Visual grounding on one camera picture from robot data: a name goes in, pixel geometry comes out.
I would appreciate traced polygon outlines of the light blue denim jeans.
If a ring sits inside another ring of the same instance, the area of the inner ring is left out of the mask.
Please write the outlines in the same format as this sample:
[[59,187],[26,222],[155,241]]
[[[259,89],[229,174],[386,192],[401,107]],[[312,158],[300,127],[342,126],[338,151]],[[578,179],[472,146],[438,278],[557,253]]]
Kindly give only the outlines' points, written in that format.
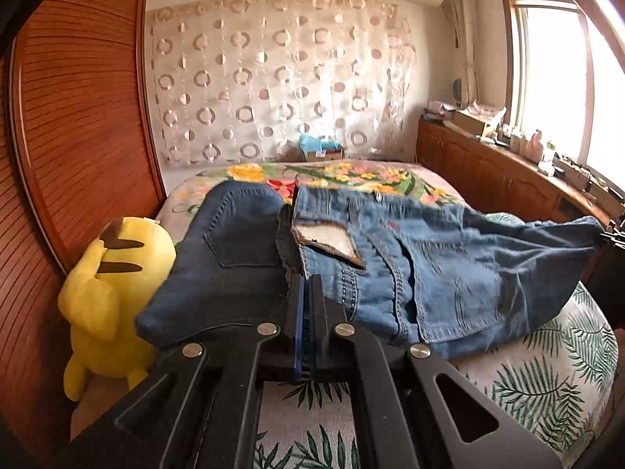
[[600,246],[582,217],[510,224],[461,204],[302,186],[280,214],[284,260],[386,343],[447,359],[484,353],[555,318]]

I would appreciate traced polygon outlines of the pink figurine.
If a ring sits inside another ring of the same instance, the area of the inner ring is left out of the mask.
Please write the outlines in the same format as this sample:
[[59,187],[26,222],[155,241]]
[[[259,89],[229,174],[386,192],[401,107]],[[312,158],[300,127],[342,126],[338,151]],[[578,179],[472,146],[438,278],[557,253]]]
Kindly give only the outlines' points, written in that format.
[[529,161],[538,164],[543,157],[542,132],[535,130],[525,146],[524,155]]

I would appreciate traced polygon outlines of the wooden side cabinet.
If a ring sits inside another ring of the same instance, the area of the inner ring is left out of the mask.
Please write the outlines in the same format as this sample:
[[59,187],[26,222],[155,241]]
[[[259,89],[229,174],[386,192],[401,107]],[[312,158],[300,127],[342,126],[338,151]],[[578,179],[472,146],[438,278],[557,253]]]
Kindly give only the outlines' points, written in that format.
[[561,179],[536,165],[458,130],[418,122],[416,161],[444,178],[474,209],[507,212],[525,221],[565,222],[591,215],[601,224],[610,216]]

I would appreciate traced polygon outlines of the folded dark blue jeans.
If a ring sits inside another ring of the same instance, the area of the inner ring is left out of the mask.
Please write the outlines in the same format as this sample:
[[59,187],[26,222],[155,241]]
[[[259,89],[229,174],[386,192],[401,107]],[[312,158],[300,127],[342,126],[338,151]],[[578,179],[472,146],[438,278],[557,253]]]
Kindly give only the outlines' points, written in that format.
[[137,315],[140,338],[166,348],[204,330],[278,318],[302,271],[291,207],[265,183],[229,180],[209,191],[170,275]]

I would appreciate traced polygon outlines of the palm leaf print bedsheet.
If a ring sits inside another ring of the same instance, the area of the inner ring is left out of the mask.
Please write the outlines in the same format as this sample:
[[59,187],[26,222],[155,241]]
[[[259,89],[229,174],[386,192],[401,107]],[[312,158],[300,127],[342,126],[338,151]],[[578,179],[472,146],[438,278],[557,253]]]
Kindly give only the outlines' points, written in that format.
[[[613,413],[619,351],[600,306],[577,285],[561,312],[534,333],[454,367],[570,468]],[[348,384],[266,383],[252,465],[359,467]]]

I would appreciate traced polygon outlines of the yellow Pikachu plush toy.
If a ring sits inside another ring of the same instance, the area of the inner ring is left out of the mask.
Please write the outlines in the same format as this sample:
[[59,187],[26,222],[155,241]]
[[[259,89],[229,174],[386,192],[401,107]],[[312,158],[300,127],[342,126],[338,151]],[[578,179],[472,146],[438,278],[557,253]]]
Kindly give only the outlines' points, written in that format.
[[82,398],[93,374],[124,379],[130,388],[146,376],[158,350],[138,337],[134,321],[167,279],[174,242],[158,221],[112,220],[67,275],[58,308],[70,323],[72,356],[64,394]]

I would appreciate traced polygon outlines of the cardboard box on cabinet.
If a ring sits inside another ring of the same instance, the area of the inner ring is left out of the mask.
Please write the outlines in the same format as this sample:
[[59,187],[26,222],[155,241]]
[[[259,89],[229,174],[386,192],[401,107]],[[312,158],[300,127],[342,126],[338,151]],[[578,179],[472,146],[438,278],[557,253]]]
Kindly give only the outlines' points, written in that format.
[[498,120],[488,113],[457,110],[454,112],[451,123],[474,136],[483,137],[493,131]]

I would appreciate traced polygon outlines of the blue item on box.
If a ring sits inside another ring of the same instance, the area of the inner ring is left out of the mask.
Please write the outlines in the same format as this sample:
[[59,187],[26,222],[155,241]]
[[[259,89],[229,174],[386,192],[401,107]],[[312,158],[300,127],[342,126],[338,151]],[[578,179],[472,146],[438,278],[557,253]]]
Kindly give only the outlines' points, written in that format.
[[342,145],[334,140],[315,138],[311,134],[302,134],[299,148],[306,162],[341,160],[344,158]]

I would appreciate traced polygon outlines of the side window drape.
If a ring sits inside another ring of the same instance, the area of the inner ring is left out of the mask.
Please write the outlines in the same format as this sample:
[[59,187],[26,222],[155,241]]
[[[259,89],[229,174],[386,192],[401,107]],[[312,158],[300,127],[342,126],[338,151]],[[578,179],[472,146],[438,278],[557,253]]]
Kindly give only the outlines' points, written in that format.
[[461,59],[460,106],[466,108],[478,99],[477,3],[476,0],[448,0],[448,4]]

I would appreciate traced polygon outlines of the wooden louvered wardrobe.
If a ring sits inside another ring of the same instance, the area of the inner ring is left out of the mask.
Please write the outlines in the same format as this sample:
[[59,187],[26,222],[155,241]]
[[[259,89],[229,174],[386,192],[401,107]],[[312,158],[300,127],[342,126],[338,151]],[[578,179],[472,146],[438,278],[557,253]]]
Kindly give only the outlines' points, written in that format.
[[1,0],[1,453],[67,445],[56,298],[112,218],[165,193],[143,79],[146,0]]

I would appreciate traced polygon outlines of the circle pattern sheer curtain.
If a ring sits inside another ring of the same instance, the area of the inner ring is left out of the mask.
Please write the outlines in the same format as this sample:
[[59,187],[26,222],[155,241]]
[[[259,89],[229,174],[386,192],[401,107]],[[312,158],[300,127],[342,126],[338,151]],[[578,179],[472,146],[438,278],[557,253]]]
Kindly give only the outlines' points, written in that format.
[[199,0],[145,17],[148,107],[168,167],[409,155],[411,28],[388,0]]

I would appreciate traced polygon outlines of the window with wooden frame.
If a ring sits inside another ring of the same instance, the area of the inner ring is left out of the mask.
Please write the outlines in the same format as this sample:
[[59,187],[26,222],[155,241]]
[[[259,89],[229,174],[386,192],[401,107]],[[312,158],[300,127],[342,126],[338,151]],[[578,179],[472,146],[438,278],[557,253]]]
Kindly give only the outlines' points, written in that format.
[[624,71],[574,0],[502,0],[509,122],[545,150],[624,186]]

